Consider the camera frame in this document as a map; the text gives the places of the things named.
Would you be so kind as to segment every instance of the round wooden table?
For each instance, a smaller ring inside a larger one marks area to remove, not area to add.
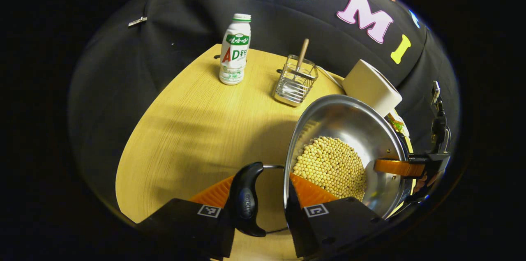
[[[344,94],[325,74],[303,104],[276,101],[273,90],[286,57],[250,49],[245,78],[219,81],[221,44],[194,60],[159,94],[132,132],[115,180],[122,213],[141,222],[173,198],[190,199],[251,162],[284,164],[295,124],[316,99]],[[343,79],[335,74],[337,81]],[[286,227],[282,171],[264,171],[256,189],[258,225]],[[229,260],[298,260],[289,231],[263,238],[238,231]]]

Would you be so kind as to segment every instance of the metal basket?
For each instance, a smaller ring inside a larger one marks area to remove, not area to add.
[[[316,65],[303,59],[298,68],[297,55],[289,55],[279,76],[274,98],[294,107],[299,106],[309,93],[314,81],[318,78]]]

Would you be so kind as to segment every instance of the metal bowl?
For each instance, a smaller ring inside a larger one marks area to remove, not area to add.
[[[314,101],[298,120],[287,154],[284,206],[289,195],[289,173],[304,144],[319,136],[339,138],[355,149],[366,170],[363,204],[382,218],[396,208],[404,192],[400,176],[374,171],[378,158],[407,160],[393,128],[374,109],[355,98],[330,95]]]

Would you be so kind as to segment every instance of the letter m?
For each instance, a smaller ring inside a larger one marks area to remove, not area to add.
[[[372,14],[367,0],[349,0],[349,4],[347,4],[343,12],[337,12],[336,15],[343,21],[353,25],[358,20],[360,29],[373,25],[373,27],[367,29],[367,35],[380,44],[383,43],[383,35],[385,35],[387,28],[393,22],[393,19],[383,10]]]

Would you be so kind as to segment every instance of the white cylindrical object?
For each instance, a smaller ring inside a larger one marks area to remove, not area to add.
[[[234,14],[232,23],[223,36],[219,79],[224,84],[238,84],[245,76],[250,46],[250,19],[250,14]]]
[[[401,101],[396,88],[376,68],[359,60],[342,82],[345,93],[385,117]]]

